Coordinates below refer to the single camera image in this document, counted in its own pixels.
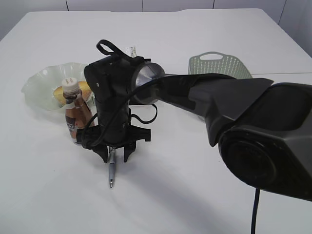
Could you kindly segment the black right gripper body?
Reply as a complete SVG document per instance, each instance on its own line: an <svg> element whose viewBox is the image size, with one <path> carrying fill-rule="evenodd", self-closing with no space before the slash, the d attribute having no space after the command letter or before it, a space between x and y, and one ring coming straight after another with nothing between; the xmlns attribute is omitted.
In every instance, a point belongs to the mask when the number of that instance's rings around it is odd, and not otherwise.
<svg viewBox="0 0 312 234"><path fill-rule="evenodd" d="M136 142L151 141L151 130L131 124L134 116L130 109L120 110L112 122L98 118L99 124L77 130L76 142L85 149L134 148Z"/></svg>

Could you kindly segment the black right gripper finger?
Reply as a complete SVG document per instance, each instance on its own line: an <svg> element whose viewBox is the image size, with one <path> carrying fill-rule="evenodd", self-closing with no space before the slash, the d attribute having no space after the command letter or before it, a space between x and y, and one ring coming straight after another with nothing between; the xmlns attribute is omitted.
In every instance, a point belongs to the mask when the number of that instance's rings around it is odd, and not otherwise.
<svg viewBox="0 0 312 234"><path fill-rule="evenodd" d="M128 145L124 146L124 162L127 162L129 156L136 150L135 143L129 143Z"/></svg>
<svg viewBox="0 0 312 234"><path fill-rule="evenodd" d="M108 147L106 145L97 145L92 148L92 151L98 154L104 163L108 162Z"/></svg>

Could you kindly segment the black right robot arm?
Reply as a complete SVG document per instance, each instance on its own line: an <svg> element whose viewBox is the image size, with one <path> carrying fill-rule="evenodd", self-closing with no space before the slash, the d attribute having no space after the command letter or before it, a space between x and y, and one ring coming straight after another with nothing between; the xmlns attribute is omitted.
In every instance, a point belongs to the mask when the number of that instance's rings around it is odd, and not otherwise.
<svg viewBox="0 0 312 234"><path fill-rule="evenodd" d="M77 133L84 148L108 159L108 147L150 141L151 131L131 124L129 100L161 100L203 117L211 146L244 183L267 192L312 198L312 87L266 78L222 74L167 75L142 57L108 56L85 67L95 94L97 126Z"/></svg>

